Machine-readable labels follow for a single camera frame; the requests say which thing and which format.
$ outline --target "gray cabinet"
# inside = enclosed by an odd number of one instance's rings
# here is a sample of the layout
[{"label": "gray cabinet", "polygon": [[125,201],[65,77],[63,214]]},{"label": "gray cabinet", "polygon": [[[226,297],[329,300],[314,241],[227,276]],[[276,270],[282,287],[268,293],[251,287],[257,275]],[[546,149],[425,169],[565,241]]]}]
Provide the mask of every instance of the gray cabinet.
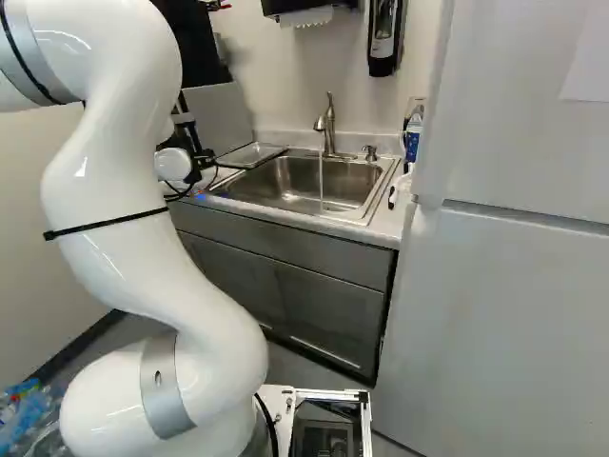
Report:
[{"label": "gray cabinet", "polygon": [[180,232],[190,257],[207,279],[247,309],[262,325],[285,322],[275,268],[265,257]]},{"label": "gray cabinet", "polygon": [[206,277],[267,330],[366,378],[375,372],[384,295],[180,232]]},{"label": "gray cabinet", "polygon": [[375,381],[396,251],[188,203],[170,209],[194,262],[267,335]]}]

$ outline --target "white refrigerator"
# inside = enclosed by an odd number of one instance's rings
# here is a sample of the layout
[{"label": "white refrigerator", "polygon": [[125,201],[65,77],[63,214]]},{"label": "white refrigerator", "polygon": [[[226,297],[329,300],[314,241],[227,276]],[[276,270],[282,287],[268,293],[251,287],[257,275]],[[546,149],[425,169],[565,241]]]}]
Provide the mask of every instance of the white refrigerator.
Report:
[{"label": "white refrigerator", "polygon": [[446,1],[372,396],[424,455],[609,455],[608,4]]}]

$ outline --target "countertop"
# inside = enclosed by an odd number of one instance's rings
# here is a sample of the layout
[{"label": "countertop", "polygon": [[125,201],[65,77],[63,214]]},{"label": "countertop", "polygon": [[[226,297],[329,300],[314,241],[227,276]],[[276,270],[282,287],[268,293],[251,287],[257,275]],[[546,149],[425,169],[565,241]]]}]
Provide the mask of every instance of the countertop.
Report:
[{"label": "countertop", "polygon": [[[284,209],[263,207],[219,197],[210,193],[201,193],[196,197],[185,198],[175,205],[194,205],[203,208],[217,209],[296,229],[306,229],[372,246],[397,250],[400,249],[406,207],[408,206],[411,197],[410,192],[408,191],[410,182],[408,181],[408,183],[406,183],[406,190],[403,190],[400,193],[398,204],[393,210],[388,208],[387,199],[389,197],[391,183],[399,176],[399,172],[402,168],[403,165],[400,163],[394,176],[389,180],[384,196],[367,226],[334,221],[319,216],[300,214]],[[239,171],[236,169],[218,168],[218,176],[214,182],[220,182],[237,172]],[[206,169],[203,172],[204,179],[194,190],[203,189],[212,179],[214,173],[215,169]]]}]

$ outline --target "sink basin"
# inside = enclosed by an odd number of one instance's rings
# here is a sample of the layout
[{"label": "sink basin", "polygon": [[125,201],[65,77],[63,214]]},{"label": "sink basin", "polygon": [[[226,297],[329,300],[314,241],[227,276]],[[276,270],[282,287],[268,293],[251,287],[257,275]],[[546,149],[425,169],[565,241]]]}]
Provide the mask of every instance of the sink basin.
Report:
[{"label": "sink basin", "polygon": [[386,186],[398,160],[379,158],[368,163],[359,155],[355,160],[332,157],[323,161],[323,207],[319,153],[307,149],[290,149],[256,169],[238,173],[212,193],[265,207],[367,224],[365,216],[374,197]]}]

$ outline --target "gray floor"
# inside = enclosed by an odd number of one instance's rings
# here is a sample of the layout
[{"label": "gray floor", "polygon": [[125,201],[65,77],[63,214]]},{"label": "gray floor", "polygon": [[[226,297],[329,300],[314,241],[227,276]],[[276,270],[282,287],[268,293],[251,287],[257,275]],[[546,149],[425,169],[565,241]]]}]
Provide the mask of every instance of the gray floor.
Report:
[{"label": "gray floor", "polygon": [[[128,316],[93,343],[56,378],[55,383],[67,384],[80,368],[100,356],[122,346],[158,334],[167,329],[164,325],[148,319]],[[288,349],[268,344],[269,370],[266,381],[293,387],[308,388],[358,388],[360,385],[339,373],[323,368]],[[383,437],[373,435],[375,457],[413,457],[415,454],[393,445]]]}]

